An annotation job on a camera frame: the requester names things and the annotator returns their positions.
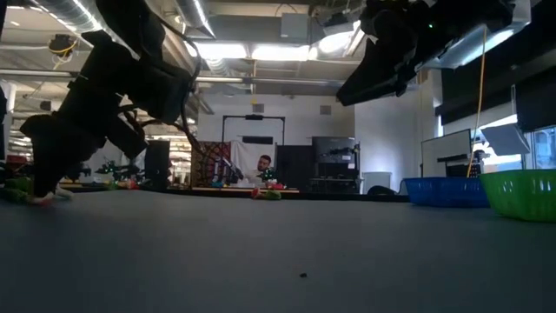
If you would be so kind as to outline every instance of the computer monitor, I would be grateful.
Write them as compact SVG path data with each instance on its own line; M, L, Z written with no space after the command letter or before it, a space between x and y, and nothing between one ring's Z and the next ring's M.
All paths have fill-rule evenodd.
M317 163L355 164L355 138L313 137L314 160Z

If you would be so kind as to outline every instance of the black robotic arm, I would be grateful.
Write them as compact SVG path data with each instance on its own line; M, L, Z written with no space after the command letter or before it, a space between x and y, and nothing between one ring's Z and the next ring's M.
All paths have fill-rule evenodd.
M67 169L88 160L106 139L129 157L147 144L144 133L130 128L118 115L127 95L133 105L164 123L184 111L195 76L162 60L163 21L143 0L96 0L107 25L138 55L103 30L82 34L94 45L60 110L30 117L21 127L33 143L35 194L52 192Z
M395 94L428 61L440 57L470 30L486 24L491 31L512 22L514 0L367 0L361 30L367 39L360 66L338 91L343 105Z

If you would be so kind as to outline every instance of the wire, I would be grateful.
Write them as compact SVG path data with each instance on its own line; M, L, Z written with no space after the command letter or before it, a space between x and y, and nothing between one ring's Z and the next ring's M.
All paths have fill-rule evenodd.
M473 133L473 142L471 145L471 157L467 166L467 178L471 176L471 167L473 166L474 151L473 147L477 142L477 129L479 128L480 109L483 106L483 93L485 87L485 60L487 56L487 27L483 32L483 55L480 60L480 82L479 82L479 107L477 108L477 123L475 124L475 132Z
M279 11L280 8L283 7L284 5L287 5L288 7L292 8L292 10L293 10L295 13L299 13L299 12L297 11L297 9L296 9L293 5L291 5L291 4L289 4L289 3L280 3L280 5L278 5L278 8L276 8L275 17L278 16L278 11Z
M71 51L72 49L74 49L74 48L77 46L77 42L79 42L79 39L76 39L76 40L73 42L73 44L72 44L69 48L66 48L66 49L63 49L63 50L53 50L53 49L49 48L49 51L52 52L52 53L55 53L55 54L66 53L66 52L69 52L69 51Z
M71 61L71 59L70 59L69 61L63 61L63 59L68 55L68 52L69 52L69 51L65 51L65 52L63 53L62 59L60 59L60 58L58 59L58 62L57 62L56 64L54 64L54 67L52 68L52 70L57 70L57 69L60 67L60 65L65 64L65 63L68 63L69 61ZM45 83L46 83L46 79L43 80L43 81L33 90L33 92L31 92L31 93L27 96L27 98L25 99L24 102L22 102L22 103L20 103L20 104L18 104L18 105L15 105L14 108L10 110L10 113L15 112L15 111L16 111L18 108L20 108L21 106L27 106L27 102L28 102L34 95L36 95L36 94L41 90L41 88L44 86Z

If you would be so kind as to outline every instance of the man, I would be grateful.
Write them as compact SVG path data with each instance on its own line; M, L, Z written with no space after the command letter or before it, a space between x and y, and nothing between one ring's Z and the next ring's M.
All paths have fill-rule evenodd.
M262 183L261 174L270 167L271 163L272 158L270 158L270 156L263 155L259 158L257 169L247 171L246 173L243 173L243 175L249 180L250 183Z

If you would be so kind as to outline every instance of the colorful toy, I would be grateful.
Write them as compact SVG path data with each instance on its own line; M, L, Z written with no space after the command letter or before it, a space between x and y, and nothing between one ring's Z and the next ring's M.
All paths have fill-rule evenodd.
M277 190L262 191L258 188L251 191L251 197L255 200L281 200L281 193Z
M54 199L53 193L49 193L43 198L33 197L32 194L33 182L28 177L7 179L4 187L0 188L0 199L11 203L48 205ZM73 193L57 187L56 196L71 199L73 198Z

